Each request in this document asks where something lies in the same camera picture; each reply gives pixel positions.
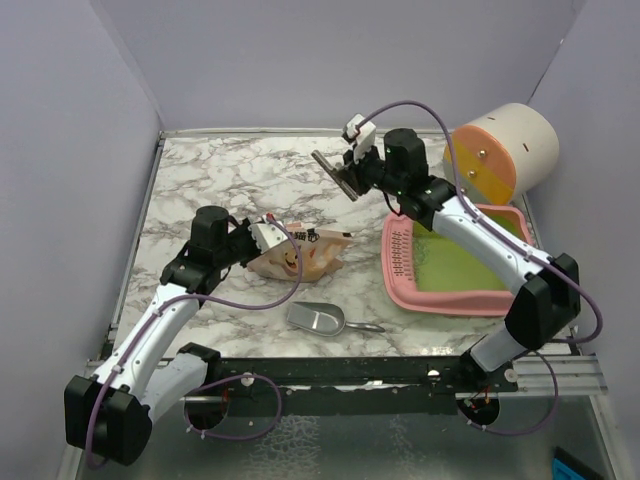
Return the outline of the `cat litter bag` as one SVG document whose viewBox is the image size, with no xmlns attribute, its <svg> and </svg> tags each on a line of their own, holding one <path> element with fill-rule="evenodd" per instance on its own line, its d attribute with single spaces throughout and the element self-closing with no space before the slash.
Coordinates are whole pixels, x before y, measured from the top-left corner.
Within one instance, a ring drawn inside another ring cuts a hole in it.
<svg viewBox="0 0 640 480">
<path fill-rule="evenodd" d="M 311 283 L 344 265 L 339 255 L 352 243 L 351 233 L 305 228 L 300 222 L 289 224 L 286 229 L 300 252 L 292 242 L 285 242 L 251 261 L 247 265 L 249 271 L 265 278 L 295 281 L 302 270 L 301 282 Z"/>
</svg>

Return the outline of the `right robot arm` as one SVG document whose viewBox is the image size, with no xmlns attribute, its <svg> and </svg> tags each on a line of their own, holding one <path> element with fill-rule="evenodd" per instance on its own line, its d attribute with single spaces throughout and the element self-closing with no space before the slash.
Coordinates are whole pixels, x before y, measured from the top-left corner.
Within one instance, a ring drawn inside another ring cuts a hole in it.
<svg viewBox="0 0 640 480">
<path fill-rule="evenodd" d="M 461 383 L 481 391 L 497 369 L 552 341 L 580 313 L 577 262 L 520 240 L 459 195 L 453 183 L 430 174 L 425 144 L 414 130 L 393 129 L 383 144 L 379 150 L 353 143 L 340 166 L 319 151 L 311 156 L 350 200 L 372 189 L 395 197 L 401 214 L 462 247 L 513 294 L 502 326 L 460 358 Z"/>
</svg>

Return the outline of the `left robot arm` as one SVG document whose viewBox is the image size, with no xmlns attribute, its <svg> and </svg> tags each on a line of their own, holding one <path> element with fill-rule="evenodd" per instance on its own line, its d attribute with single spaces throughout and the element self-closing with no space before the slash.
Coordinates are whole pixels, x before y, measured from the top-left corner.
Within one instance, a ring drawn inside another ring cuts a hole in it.
<svg viewBox="0 0 640 480">
<path fill-rule="evenodd" d="M 198 347 L 178 355 L 168 371 L 157 365 L 203 298 L 233 265 L 246 266 L 266 250 L 264 221 L 237 221 L 219 206 L 197 210 L 190 237 L 163 269 L 141 319 L 111 356 L 64 390 L 66 441 L 128 466 L 144 451 L 154 423 L 188 389 L 206 395 L 220 385 L 216 353 Z"/>
</svg>

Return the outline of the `grey metal litter scoop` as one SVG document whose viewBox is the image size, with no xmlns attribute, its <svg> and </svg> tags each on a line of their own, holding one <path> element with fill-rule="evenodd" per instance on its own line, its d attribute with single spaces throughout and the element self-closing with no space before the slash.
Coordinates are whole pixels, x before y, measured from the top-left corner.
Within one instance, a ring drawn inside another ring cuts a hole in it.
<svg viewBox="0 0 640 480">
<path fill-rule="evenodd" d="M 386 332 L 379 325 L 347 321 L 344 311 L 340 307 L 322 302 L 291 303 L 286 321 L 291 326 L 323 337 L 337 336 L 345 328 L 370 333 Z"/>
</svg>

